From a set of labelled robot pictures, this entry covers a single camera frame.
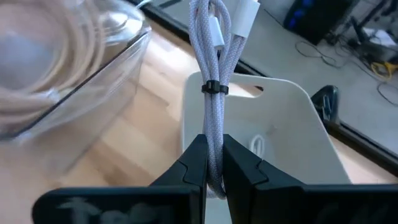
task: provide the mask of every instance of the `handle hole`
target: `handle hole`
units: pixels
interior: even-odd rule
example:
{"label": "handle hole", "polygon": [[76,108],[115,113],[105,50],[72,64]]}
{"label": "handle hole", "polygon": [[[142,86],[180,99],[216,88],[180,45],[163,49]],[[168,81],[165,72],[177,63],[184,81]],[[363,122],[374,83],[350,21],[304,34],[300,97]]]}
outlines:
{"label": "handle hole", "polygon": [[246,98],[257,98],[262,95],[264,88],[261,86],[247,85],[241,83],[229,84],[229,95]]}

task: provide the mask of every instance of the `clamp jaw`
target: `clamp jaw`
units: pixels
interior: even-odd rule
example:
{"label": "clamp jaw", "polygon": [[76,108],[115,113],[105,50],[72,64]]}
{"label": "clamp jaw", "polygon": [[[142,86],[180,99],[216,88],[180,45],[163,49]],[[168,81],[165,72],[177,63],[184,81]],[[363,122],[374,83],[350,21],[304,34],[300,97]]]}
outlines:
{"label": "clamp jaw", "polygon": [[[207,141],[198,135],[148,187],[72,188],[36,201],[35,224],[202,224]],[[233,224],[398,223],[396,185],[307,185],[224,135],[223,178]]]}

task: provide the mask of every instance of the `computer tower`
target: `computer tower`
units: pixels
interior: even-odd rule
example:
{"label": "computer tower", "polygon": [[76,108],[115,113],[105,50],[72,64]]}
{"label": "computer tower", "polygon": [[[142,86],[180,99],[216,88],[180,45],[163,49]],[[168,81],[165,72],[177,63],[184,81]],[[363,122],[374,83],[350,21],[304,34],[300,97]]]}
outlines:
{"label": "computer tower", "polygon": [[296,0],[284,27],[317,45],[351,9],[350,0]]}

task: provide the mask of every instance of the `wooden surface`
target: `wooden surface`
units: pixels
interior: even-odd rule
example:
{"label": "wooden surface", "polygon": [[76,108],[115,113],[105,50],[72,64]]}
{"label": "wooden surface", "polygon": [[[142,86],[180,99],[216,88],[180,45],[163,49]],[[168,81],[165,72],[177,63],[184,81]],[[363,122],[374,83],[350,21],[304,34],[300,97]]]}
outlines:
{"label": "wooden surface", "polygon": [[[152,40],[134,101],[90,150],[59,178],[29,175],[20,158],[0,156],[0,223],[30,223],[34,200],[47,190],[70,186],[145,186],[180,155],[183,84],[199,71],[191,47],[152,23]],[[250,88],[231,88],[251,94]],[[390,183],[397,178],[332,138],[354,183]]]}

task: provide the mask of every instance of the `cable tie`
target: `cable tie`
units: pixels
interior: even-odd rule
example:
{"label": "cable tie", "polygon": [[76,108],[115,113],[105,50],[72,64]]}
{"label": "cable tie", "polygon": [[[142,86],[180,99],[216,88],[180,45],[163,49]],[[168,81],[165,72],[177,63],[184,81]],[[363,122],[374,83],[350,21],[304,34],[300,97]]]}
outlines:
{"label": "cable tie", "polygon": [[209,94],[224,93],[225,95],[228,95],[229,87],[226,85],[220,85],[220,81],[208,80],[206,84],[201,86],[201,92]]}

